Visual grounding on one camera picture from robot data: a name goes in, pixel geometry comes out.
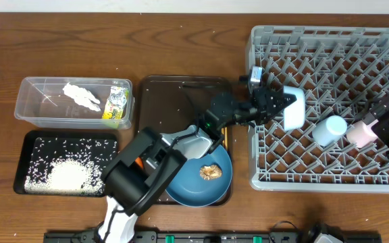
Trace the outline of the light blue rice bowl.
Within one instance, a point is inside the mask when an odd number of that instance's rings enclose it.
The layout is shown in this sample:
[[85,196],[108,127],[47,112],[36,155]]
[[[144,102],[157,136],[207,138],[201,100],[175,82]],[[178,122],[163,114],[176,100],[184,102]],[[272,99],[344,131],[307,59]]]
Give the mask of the light blue rice bowl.
[[284,94],[294,95],[296,101],[284,109],[284,131],[301,128],[305,122],[305,94],[300,88],[285,86]]

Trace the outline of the pink plastic cup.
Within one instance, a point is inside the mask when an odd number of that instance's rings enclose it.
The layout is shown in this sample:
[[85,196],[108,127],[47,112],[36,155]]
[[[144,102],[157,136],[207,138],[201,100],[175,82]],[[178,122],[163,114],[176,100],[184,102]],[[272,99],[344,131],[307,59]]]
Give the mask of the pink plastic cup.
[[363,121],[356,122],[353,124],[353,128],[346,134],[347,140],[351,144],[355,144],[359,149],[374,142],[378,136],[371,128],[377,124],[377,122],[377,120],[374,120],[369,125],[365,124]]

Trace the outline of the light blue plastic cup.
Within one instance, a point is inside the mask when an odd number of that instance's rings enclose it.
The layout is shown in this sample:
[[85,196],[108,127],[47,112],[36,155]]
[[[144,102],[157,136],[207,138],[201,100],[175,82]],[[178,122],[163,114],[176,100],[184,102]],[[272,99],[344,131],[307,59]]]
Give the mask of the light blue plastic cup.
[[312,131],[313,139],[320,146],[336,142],[347,131],[347,122],[338,115],[332,115],[319,122]]

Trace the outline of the golden brown food scrap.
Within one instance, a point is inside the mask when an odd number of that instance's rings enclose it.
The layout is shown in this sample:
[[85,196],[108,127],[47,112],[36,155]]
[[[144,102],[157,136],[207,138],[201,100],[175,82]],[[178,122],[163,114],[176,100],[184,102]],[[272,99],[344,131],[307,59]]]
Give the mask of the golden brown food scrap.
[[205,165],[200,168],[200,176],[204,180],[215,180],[222,177],[222,170],[218,165]]

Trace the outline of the dark blue plate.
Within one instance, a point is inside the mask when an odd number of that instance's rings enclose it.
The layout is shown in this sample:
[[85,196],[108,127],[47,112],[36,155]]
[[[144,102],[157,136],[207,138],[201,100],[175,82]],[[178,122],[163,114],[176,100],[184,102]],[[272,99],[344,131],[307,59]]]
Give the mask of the dark blue plate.
[[[205,166],[218,166],[222,175],[213,180],[201,177]],[[211,154],[189,159],[166,188],[169,197],[187,207],[206,207],[219,201],[228,191],[233,176],[232,161],[227,150],[219,145]]]

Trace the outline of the orange carrot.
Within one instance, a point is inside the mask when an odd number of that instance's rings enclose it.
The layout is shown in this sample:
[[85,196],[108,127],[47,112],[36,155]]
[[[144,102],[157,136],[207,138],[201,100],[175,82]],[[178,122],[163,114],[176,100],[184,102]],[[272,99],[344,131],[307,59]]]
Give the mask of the orange carrot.
[[142,159],[140,157],[137,157],[135,159],[135,163],[141,168],[141,169],[144,169],[144,165],[143,165],[143,162],[142,162]]

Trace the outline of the yellow silver snack wrapper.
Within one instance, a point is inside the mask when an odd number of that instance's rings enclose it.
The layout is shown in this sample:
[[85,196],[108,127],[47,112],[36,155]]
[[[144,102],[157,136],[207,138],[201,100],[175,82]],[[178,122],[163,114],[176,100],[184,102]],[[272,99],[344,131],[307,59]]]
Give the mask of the yellow silver snack wrapper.
[[105,104],[102,118],[122,119],[127,102],[128,89],[126,87],[112,86]]

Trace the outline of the white tissue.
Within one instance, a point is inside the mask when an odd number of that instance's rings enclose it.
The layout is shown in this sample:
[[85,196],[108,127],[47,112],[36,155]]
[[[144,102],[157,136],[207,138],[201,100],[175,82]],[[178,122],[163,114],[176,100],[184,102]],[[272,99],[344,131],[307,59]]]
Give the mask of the white tissue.
[[99,106],[101,103],[100,100],[85,88],[67,83],[63,87],[63,93],[73,99],[76,104],[86,107],[91,111],[99,112],[101,110]]

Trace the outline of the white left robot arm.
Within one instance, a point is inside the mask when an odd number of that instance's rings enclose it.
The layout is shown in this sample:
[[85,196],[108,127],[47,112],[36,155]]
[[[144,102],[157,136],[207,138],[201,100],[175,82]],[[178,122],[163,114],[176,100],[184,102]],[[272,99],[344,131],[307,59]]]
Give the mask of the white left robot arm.
[[266,123],[297,101],[294,94],[266,88],[250,91],[247,101],[222,92],[183,131],[160,134],[149,127],[141,130],[101,174],[107,212],[95,231],[95,242],[131,241],[138,217],[154,204],[189,159],[200,159],[222,143],[223,128]]

